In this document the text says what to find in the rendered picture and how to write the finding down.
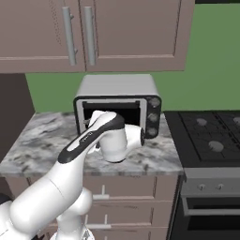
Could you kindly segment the silver black toaster oven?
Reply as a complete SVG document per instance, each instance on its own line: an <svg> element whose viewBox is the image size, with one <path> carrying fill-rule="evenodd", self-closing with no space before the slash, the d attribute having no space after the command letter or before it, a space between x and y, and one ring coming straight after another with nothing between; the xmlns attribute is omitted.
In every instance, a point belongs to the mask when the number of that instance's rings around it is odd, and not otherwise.
<svg viewBox="0 0 240 240"><path fill-rule="evenodd" d="M144 129L146 139L158 135L161 98L150 74L85 75L73 100L77 132L90 126L93 111L119 113Z"/></svg>

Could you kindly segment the beige drawer front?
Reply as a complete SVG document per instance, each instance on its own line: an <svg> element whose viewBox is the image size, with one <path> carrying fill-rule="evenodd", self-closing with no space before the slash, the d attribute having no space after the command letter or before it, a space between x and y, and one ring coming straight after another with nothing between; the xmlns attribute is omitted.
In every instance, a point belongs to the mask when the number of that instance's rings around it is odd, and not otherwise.
<svg viewBox="0 0 240 240"><path fill-rule="evenodd" d="M85 176L83 185L93 195L100 194L105 186L105 193L112 201L151 200L156 192L156 180L155 176Z"/></svg>
<svg viewBox="0 0 240 240"><path fill-rule="evenodd" d="M149 240L151 233L149 231L101 231L93 230L96 240Z"/></svg>
<svg viewBox="0 0 240 240"><path fill-rule="evenodd" d="M105 215L112 228L148 227L152 225L154 208L147 202L94 203L88 215L89 223L102 224Z"/></svg>

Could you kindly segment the black gas stove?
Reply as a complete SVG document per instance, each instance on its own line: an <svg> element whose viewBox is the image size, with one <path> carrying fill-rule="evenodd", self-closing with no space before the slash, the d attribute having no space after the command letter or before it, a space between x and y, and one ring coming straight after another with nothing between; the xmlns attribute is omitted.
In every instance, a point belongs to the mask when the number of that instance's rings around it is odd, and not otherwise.
<svg viewBox="0 0 240 240"><path fill-rule="evenodd" d="M184 170L178 198L240 197L240 110L166 112L165 117Z"/></svg>

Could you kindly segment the beige narrow cabinet panel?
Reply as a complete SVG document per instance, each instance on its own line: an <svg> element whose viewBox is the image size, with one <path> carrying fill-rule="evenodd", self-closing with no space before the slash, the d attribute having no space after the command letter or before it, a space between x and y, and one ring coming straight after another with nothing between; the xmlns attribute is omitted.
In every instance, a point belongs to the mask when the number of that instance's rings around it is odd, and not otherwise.
<svg viewBox="0 0 240 240"><path fill-rule="evenodd" d="M153 216L153 226L156 227L154 240L169 240L180 181L181 178L177 175L161 175L157 178L158 203Z"/></svg>

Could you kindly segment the dark brown tall cabinet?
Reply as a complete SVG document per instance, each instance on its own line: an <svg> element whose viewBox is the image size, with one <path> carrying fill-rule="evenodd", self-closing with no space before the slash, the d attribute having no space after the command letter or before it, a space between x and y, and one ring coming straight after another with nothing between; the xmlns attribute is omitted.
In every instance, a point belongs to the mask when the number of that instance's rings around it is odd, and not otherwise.
<svg viewBox="0 0 240 240"><path fill-rule="evenodd" d="M35 113L24 74L0 74L0 162Z"/></svg>

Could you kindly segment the beige base cabinet door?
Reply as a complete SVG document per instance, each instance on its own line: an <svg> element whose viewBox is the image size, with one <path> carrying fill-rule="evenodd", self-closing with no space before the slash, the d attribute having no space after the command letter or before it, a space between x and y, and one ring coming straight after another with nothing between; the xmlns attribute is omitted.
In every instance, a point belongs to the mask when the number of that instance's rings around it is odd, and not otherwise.
<svg viewBox="0 0 240 240"><path fill-rule="evenodd" d="M7 177L6 180L13 198L17 198L24 190L33 185L38 177Z"/></svg>

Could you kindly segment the black oven door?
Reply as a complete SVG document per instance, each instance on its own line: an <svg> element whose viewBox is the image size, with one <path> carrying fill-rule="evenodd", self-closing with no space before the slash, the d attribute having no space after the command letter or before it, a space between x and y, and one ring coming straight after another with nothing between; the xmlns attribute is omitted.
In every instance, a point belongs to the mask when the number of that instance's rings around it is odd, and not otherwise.
<svg viewBox="0 0 240 240"><path fill-rule="evenodd" d="M240 210L238 198L187 198L190 210ZM229 216L186 216L178 198L169 240L240 240L240 214Z"/></svg>

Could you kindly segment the beige wall cupboard door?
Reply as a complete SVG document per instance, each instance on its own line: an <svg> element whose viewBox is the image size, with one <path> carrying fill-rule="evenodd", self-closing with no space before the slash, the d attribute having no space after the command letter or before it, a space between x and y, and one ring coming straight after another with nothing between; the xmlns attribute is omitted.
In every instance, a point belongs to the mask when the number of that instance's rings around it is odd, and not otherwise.
<svg viewBox="0 0 240 240"><path fill-rule="evenodd" d="M69 7L77 64L68 60L62 7ZM79 0L0 0L0 73L85 70Z"/></svg>
<svg viewBox="0 0 240 240"><path fill-rule="evenodd" d="M195 0L79 0L86 70L183 70ZM96 64L88 62L84 7L94 15Z"/></svg>

